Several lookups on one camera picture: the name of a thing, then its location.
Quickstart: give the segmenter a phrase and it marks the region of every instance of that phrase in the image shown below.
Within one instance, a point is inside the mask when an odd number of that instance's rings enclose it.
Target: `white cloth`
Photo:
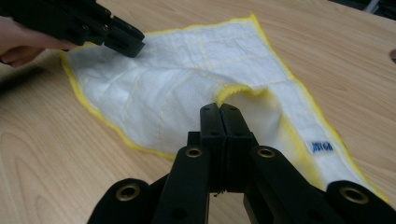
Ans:
[[[80,101],[133,148],[175,155],[199,131],[200,108],[226,102],[316,187],[346,179],[375,191],[254,15],[147,34],[145,43],[134,59],[105,47],[63,55]]]

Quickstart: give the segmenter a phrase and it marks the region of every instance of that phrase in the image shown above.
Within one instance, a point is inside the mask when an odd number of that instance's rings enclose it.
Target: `cloth with yellow trim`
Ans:
[[[147,34],[145,42],[134,59],[96,46],[62,56],[78,99],[129,146],[172,157],[199,131],[200,108],[225,102],[314,186],[346,179],[375,191],[254,15]]]

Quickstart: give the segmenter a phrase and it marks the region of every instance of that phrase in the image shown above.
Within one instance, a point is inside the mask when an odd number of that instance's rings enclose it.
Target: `wooden table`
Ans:
[[[255,13],[354,161],[396,206],[395,21],[324,0],[102,0],[143,32]],[[0,223],[84,223],[118,180],[148,183],[172,161],[132,150],[79,104],[48,50],[0,65]],[[242,196],[211,198],[210,223],[248,223]]]

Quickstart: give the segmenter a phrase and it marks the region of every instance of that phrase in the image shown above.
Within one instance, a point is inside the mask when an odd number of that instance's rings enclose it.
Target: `table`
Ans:
[[[325,0],[98,0],[143,32],[254,13],[367,178],[396,207],[396,23]],[[125,146],[79,104],[47,50],[0,65],[0,223],[84,223],[106,190],[152,183],[172,161]],[[211,197],[210,223],[248,223],[242,195]]]

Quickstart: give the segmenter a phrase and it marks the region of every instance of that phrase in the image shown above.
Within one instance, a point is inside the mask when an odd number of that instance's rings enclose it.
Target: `human hand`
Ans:
[[[0,62],[18,67],[44,49],[72,49],[76,45],[28,29],[11,18],[0,17]]]

